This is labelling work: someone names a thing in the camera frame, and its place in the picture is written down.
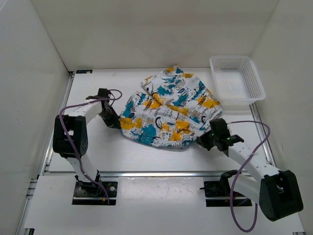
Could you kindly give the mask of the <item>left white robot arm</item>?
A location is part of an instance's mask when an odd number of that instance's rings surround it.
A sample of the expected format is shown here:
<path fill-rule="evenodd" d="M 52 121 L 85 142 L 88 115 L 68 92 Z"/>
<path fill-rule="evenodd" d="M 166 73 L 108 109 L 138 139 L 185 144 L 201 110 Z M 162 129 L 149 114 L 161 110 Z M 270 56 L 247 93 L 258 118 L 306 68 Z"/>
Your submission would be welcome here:
<path fill-rule="evenodd" d="M 120 90 L 100 88 L 97 95 L 88 96 L 85 103 L 62 108 L 55 118 L 53 151 L 71 164 L 76 172 L 76 181 L 92 196 L 108 198 L 108 193 L 99 171 L 87 155 L 87 125 L 99 116 L 108 128 L 120 130 L 120 116 L 112 105 L 121 97 Z"/>

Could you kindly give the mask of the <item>patterned white shorts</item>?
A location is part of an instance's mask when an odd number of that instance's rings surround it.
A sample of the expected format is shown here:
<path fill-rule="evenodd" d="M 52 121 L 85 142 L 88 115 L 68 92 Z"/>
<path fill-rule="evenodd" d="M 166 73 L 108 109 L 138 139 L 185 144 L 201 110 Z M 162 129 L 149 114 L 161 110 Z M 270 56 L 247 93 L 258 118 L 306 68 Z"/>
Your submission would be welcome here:
<path fill-rule="evenodd" d="M 178 65 L 141 82 L 120 115 L 122 134 L 140 144 L 183 149 L 210 130 L 220 102 L 193 73 Z"/>

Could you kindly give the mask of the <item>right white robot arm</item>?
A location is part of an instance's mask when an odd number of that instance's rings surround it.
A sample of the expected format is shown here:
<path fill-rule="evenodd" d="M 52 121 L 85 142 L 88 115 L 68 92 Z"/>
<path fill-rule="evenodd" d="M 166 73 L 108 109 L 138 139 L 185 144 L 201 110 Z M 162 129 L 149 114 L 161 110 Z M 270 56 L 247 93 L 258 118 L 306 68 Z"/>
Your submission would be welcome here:
<path fill-rule="evenodd" d="M 282 171 L 257 157 L 238 135 L 231 135 L 223 118 L 210 121 L 210 131 L 197 139 L 207 150 L 216 147 L 240 165 L 238 170 L 223 173 L 218 191 L 227 196 L 238 192 L 261 209 L 270 221 L 276 221 L 303 210 L 304 205 L 296 175 Z"/>

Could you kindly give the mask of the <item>white plastic basket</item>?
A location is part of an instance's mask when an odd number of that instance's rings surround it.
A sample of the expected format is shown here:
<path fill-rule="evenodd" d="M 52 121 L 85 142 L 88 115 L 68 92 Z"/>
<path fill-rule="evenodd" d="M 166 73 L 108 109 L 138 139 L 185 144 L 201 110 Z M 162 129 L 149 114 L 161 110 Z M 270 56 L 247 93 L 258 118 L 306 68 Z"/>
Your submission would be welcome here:
<path fill-rule="evenodd" d="M 258 71 L 248 56 L 218 55 L 209 59 L 217 99 L 224 109 L 246 108 L 266 98 Z"/>

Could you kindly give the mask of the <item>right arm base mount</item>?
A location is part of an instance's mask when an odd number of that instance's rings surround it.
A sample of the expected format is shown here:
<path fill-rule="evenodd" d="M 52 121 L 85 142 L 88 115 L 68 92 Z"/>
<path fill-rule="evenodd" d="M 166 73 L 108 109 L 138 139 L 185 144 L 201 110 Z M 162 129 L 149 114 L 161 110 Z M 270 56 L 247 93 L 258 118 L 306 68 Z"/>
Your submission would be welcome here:
<path fill-rule="evenodd" d="M 206 207 L 230 207 L 230 197 L 221 188 L 219 181 L 204 181 L 203 187 L 201 187 L 200 190 L 204 191 Z M 238 192 L 233 192 L 233 206 L 251 207 L 252 202 L 244 195 Z"/>

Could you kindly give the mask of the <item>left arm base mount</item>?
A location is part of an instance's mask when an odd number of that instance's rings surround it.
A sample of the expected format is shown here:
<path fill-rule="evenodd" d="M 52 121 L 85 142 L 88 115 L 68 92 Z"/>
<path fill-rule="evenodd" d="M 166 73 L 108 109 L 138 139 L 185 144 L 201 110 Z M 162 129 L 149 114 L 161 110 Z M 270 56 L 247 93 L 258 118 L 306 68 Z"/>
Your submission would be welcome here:
<path fill-rule="evenodd" d="M 73 205 L 95 205 L 95 206 L 115 206 L 117 199 L 118 182 L 102 181 L 103 187 L 106 189 L 109 200 L 103 189 L 91 182 L 82 182 L 75 176 L 75 188 L 73 192 Z"/>

